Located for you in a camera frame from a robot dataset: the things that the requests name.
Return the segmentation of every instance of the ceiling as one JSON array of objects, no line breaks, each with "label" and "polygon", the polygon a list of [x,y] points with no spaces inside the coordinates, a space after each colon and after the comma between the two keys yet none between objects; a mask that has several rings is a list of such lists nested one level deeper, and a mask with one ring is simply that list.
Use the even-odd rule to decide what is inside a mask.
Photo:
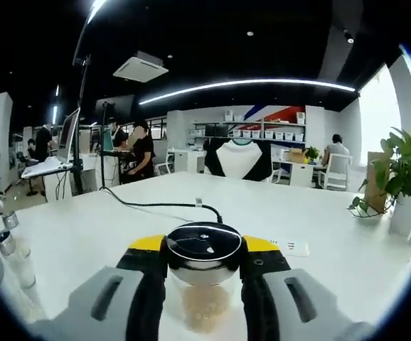
[{"label": "ceiling", "polygon": [[[98,98],[131,93],[141,99],[223,80],[289,77],[360,88],[400,52],[398,42],[385,36],[382,12],[373,1],[273,2],[108,0],[86,27],[79,49],[80,57],[92,56],[83,123],[97,121],[91,108]],[[91,3],[11,1],[4,10],[0,4],[0,92],[14,101],[13,131],[49,121],[56,101],[60,120],[74,110],[81,68],[73,67],[73,54]],[[344,38],[344,28],[354,44]],[[113,77],[138,50],[161,58],[169,72],[145,84]],[[240,85],[134,110],[146,117],[238,104],[310,104],[340,111],[357,96],[310,86]]]}]

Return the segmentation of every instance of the person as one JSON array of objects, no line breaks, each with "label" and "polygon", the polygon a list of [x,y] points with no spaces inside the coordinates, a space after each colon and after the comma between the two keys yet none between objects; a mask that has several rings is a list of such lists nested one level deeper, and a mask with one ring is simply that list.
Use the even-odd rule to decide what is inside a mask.
[{"label": "person", "polygon": [[110,129],[112,136],[112,145],[114,146],[114,148],[125,149],[127,145],[128,134],[122,130],[119,122],[114,117],[111,117],[110,119]]},{"label": "person", "polygon": [[134,130],[128,138],[126,149],[134,153],[137,165],[122,174],[123,183],[151,178],[154,176],[154,140],[151,137],[149,125],[144,119],[138,119],[133,124]]},{"label": "person", "polygon": [[326,147],[324,158],[322,159],[322,166],[327,167],[331,154],[349,155],[349,150],[343,145],[343,139],[340,135],[334,134],[332,136],[333,144]]},{"label": "person", "polygon": [[29,139],[28,140],[28,148],[27,148],[28,156],[30,158],[34,159],[34,160],[36,160],[36,152],[35,152],[36,149],[35,149],[35,147],[36,147],[35,140],[34,139]]},{"label": "person", "polygon": [[50,135],[50,124],[45,124],[36,134],[35,159],[44,162],[49,156],[49,150],[53,147],[54,141]]}]

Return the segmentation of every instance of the black lid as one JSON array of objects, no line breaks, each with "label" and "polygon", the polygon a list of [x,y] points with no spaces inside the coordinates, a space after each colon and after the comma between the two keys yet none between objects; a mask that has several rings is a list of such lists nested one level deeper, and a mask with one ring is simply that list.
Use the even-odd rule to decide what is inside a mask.
[{"label": "black lid", "polygon": [[242,236],[232,227],[217,222],[192,222],[172,231],[166,243],[183,259],[219,261],[240,248]]}]

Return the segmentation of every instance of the shelf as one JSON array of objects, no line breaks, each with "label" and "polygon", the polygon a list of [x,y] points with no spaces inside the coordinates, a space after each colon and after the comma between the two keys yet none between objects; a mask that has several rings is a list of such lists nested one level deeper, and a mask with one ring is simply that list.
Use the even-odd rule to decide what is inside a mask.
[{"label": "shelf", "polygon": [[253,139],[246,137],[212,137],[212,136],[195,136],[195,139],[234,139],[234,140],[258,140],[258,141],[272,141],[272,142],[286,142],[287,144],[305,144],[305,142],[288,141],[288,140],[276,140],[276,139]]},{"label": "shelf", "polygon": [[195,126],[205,126],[206,124],[255,124],[255,125],[268,125],[268,126],[303,126],[305,124],[298,124],[298,123],[283,123],[283,122],[270,122],[270,121],[223,121],[223,122],[208,122],[208,123],[193,123]]}]

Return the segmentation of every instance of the white pot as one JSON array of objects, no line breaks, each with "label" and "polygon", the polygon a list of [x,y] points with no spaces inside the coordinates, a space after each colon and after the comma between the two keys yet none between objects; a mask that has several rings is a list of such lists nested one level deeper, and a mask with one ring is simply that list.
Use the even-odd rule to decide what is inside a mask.
[{"label": "white pot", "polygon": [[390,221],[389,233],[409,237],[411,233],[411,197],[401,193],[398,195]]}]

